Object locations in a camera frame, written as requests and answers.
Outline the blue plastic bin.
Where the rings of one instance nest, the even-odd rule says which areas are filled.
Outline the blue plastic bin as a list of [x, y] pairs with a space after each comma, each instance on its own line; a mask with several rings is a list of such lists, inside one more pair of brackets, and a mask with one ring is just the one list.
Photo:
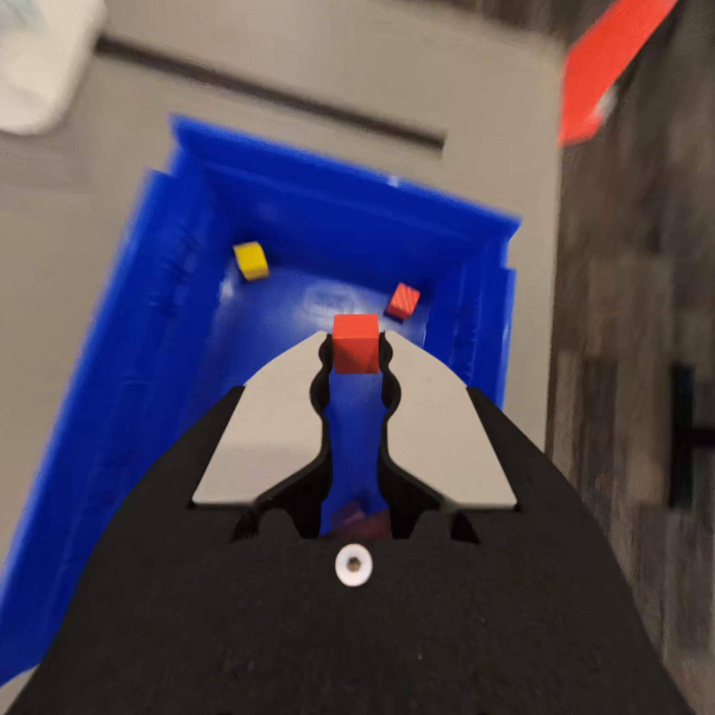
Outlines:
[[[502, 407], [522, 218], [175, 117], [89, 328], [1, 577], [1, 685], [38, 665], [111, 517], [225, 393], [335, 314], [372, 313]], [[247, 282], [233, 246], [258, 242]], [[412, 317], [384, 314], [398, 282]]]

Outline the yellow wooden cube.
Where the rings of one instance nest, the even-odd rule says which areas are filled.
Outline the yellow wooden cube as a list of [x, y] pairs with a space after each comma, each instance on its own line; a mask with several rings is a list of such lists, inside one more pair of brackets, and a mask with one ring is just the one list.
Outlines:
[[263, 247], [256, 241], [234, 245], [233, 252], [240, 274], [247, 282], [270, 276], [270, 268]]

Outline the red wooden cube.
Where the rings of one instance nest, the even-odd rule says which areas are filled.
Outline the red wooden cube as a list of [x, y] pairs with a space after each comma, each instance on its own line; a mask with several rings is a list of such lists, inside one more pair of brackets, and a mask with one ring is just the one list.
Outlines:
[[380, 327], [376, 314], [335, 315], [333, 365], [338, 375], [380, 372]]
[[413, 316], [419, 301], [420, 291], [398, 282], [385, 306], [384, 314], [399, 322], [405, 322]]

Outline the orange traffic cone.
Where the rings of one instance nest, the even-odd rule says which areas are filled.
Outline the orange traffic cone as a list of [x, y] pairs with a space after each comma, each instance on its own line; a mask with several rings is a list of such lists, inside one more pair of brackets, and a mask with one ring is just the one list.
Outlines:
[[613, 1], [568, 50], [563, 67], [559, 147], [592, 139], [617, 101], [616, 83], [677, 1]]

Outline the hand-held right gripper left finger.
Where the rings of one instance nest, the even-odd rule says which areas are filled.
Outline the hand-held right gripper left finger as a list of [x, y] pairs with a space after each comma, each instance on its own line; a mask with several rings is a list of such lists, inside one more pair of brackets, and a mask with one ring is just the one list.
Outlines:
[[317, 331], [247, 380], [192, 495], [196, 506], [238, 507], [248, 532], [274, 508], [299, 535], [317, 538], [333, 482], [330, 434], [332, 338]]

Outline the instruction sheet on stand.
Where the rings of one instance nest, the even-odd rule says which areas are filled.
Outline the instruction sheet on stand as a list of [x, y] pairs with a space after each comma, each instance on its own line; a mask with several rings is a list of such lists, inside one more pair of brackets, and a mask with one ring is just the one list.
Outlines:
[[52, 130], [66, 114], [107, 17], [105, 1], [1, 2], [1, 132]]

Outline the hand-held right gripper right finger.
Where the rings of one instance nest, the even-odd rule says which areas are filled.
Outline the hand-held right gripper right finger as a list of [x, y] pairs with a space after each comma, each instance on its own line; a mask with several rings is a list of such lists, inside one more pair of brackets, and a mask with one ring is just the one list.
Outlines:
[[517, 496], [465, 382], [394, 330], [379, 347], [378, 488], [393, 537], [409, 538], [426, 513], [514, 511]]

